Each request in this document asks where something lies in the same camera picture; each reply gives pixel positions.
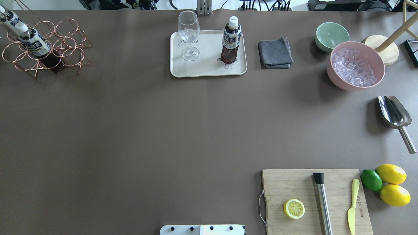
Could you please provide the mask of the copper wire bottle basket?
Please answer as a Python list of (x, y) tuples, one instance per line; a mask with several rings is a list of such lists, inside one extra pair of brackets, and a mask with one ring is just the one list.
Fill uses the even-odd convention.
[(91, 65), (85, 49), (92, 47), (92, 43), (75, 19), (67, 18), (55, 24), (40, 19), (23, 1), (16, 3), (32, 24), (1, 6), (1, 25), (8, 40), (1, 52), (5, 62), (33, 78), (37, 78), (39, 71), (58, 75), (63, 69), (71, 68), (80, 73), (83, 66)]

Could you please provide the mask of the cream serving tray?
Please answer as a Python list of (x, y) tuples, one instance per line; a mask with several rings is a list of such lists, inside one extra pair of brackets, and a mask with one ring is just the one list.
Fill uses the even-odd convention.
[(226, 76), (241, 75), (247, 70), (244, 37), (241, 37), (236, 61), (226, 64), (221, 60), (223, 39), (222, 30), (200, 31), (196, 41), (192, 43), (199, 49), (200, 56), (195, 61), (187, 61), (183, 58), (184, 49), (188, 43), (181, 39), (178, 32), (170, 36), (170, 72), (178, 78), (196, 76)]

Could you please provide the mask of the grey folded cloth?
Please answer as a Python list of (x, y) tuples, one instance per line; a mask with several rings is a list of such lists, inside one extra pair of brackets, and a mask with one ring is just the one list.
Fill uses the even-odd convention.
[(258, 42), (261, 63), (268, 69), (289, 69), (294, 62), (287, 38)]

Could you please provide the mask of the clear wine glass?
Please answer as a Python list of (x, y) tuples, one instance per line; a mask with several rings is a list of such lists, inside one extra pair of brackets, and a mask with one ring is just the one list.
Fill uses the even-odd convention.
[(200, 34), (200, 23), (196, 13), (186, 10), (179, 14), (178, 33), (181, 39), (189, 44), (188, 48), (183, 50), (183, 58), (187, 61), (197, 60), (200, 51), (191, 45)]

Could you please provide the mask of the bamboo cutting board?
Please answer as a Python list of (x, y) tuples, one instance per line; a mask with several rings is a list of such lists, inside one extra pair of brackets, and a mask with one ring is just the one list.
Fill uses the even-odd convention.
[[(313, 173), (322, 172), (333, 234), (349, 235), (348, 209), (351, 185), (360, 179), (358, 169), (263, 169), (263, 189), (268, 235), (322, 235), (324, 228)], [(284, 213), (284, 204), (298, 199), (305, 206), (302, 218)]]

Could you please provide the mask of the half lemon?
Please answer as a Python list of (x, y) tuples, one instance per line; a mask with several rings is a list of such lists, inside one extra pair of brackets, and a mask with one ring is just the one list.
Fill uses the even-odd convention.
[(288, 199), (284, 203), (284, 213), (291, 219), (300, 219), (305, 214), (305, 206), (299, 199)]

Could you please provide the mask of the green bowl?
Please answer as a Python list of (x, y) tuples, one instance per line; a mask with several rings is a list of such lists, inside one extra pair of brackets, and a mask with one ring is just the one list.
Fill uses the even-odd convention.
[(335, 22), (324, 22), (315, 32), (315, 44), (324, 52), (331, 52), (338, 44), (349, 40), (346, 28)]

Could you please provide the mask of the steel muddler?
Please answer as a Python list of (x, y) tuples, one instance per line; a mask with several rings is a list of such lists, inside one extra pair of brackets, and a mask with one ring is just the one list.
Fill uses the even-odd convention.
[(315, 185), (316, 185), (317, 193), (318, 193), (324, 234), (333, 235), (332, 223), (330, 220), (330, 210), (328, 206), (328, 199), (327, 199), (327, 194), (326, 194), (326, 189), (325, 189), (324, 173), (323, 172), (313, 173), (313, 178), (315, 180)]

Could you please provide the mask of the pink bowl with ice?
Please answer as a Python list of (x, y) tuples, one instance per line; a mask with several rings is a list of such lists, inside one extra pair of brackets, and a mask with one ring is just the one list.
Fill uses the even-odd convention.
[(371, 47), (355, 41), (338, 44), (327, 65), (331, 82), (346, 91), (360, 91), (379, 84), (385, 76), (385, 65)]

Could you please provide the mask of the green lime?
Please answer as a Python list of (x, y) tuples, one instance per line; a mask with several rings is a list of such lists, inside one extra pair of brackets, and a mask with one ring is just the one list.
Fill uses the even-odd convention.
[(374, 192), (379, 192), (383, 187), (383, 181), (379, 174), (370, 169), (364, 169), (360, 174), (363, 185)]

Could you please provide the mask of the yellow plastic knife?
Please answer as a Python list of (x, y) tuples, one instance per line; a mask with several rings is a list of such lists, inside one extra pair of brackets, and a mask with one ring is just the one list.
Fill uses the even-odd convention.
[(353, 179), (351, 183), (351, 206), (347, 211), (347, 222), (351, 235), (355, 235), (355, 214), (356, 203), (359, 192), (360, 182), (358, 179)]

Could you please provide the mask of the metal ice scoop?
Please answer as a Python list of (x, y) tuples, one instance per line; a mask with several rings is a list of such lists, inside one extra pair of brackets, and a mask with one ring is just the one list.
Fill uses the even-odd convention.
[(397, 129), (410, 154), (417, 153), (406, 127), (412, 122), (412, 117), (396, 96), (378, 96), (378, 103), (386, 124)]

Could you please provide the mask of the yellow lemon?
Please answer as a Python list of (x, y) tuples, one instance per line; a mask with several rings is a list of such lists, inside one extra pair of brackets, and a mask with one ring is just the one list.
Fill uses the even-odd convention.
[(382, 164), (375, 171), (384, 183), (399, 185), (407, 178), (406, 171), (394, 164)]
[(411, 201), (411, 195), (407, 189), (395, 184), (387, 184), (382, 187), (379, 196), (383, 202), (391, 206), (404, 206)]

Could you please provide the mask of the wooden stand base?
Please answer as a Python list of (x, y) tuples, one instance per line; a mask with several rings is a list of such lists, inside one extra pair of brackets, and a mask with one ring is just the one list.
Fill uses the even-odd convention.
[(394, 64), (399, 57), (399, 48), (395, 44), (395, 40), (398, 39), (403, 33), (408, 33), (414, 39), (418, 39), (418, 36), (410, 30), (413, 24), (418, 20), (418, 13), (415, 12), (411, 17), (407, 17), (407, 6), (411, 6), (418, 9), (417, 3), (412, 0), (405, 0), (402, 3), (402, 25), (389, 37), (383, 35), (371, 35), (363, 40), (363, 43), (372, 49), (374, 49), (381, 57), (383, 63), (387, 65)]

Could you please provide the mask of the aluminium frame post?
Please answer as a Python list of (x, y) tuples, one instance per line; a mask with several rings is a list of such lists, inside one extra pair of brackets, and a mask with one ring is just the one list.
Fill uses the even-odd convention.
[(197, 0), (197, 15), (212, 15), (212, 0)]

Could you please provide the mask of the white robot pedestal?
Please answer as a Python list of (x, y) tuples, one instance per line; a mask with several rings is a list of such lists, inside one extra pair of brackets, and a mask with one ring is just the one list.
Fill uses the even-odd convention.
[(208, 225), (165, 225), (160, 235), (245, 235), (245, 225), (208, 224)]

